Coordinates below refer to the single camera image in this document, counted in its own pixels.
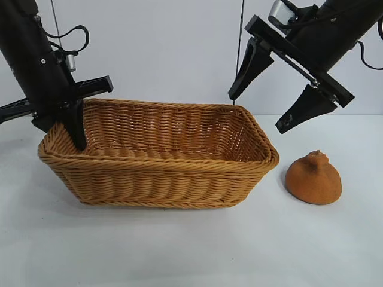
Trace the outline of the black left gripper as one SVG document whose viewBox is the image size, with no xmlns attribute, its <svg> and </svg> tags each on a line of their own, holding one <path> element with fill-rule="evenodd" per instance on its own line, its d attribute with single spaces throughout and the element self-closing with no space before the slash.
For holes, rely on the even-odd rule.
<svg viewBox="0 0 383 287">
<path fill-rule="evenodd" d="M 87 147 L 83 125 L 83 99 L 110 93 L 113 85 L 104 76 L 76 82 L 72 59 L 77 50 L 66 51 L 51 42 L 35 1 L 1 1 L 1 53 L 25 98 L 1 107 L 1 121 L 34 115 L 34 127 L 48 133 L 57 115 L 79 151 Z"/>
</svg>

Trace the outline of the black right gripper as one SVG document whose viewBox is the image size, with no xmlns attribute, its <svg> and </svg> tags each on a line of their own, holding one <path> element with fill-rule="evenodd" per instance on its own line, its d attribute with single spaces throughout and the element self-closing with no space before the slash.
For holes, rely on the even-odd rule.
<svg viewBox="0 0 383 287">
<path fill-rule="evenodd" d="M 275 1 L 267 21 L 253 16 L 245 30 L 252 36 L 228 91 L 236 100 L 251 82 L 273 64 L 271 51 L 288 56 L 304 67 L 318 88 L 307 84 L 290 109 L 276 122 L 281 134 L 312 118 L 334 111 L 353 99 L 328 72 L 375 24 L 382 21 L 382 1 L 325 1 L 322 6 L 297 7 L 291 1 Z"/>
</svg>

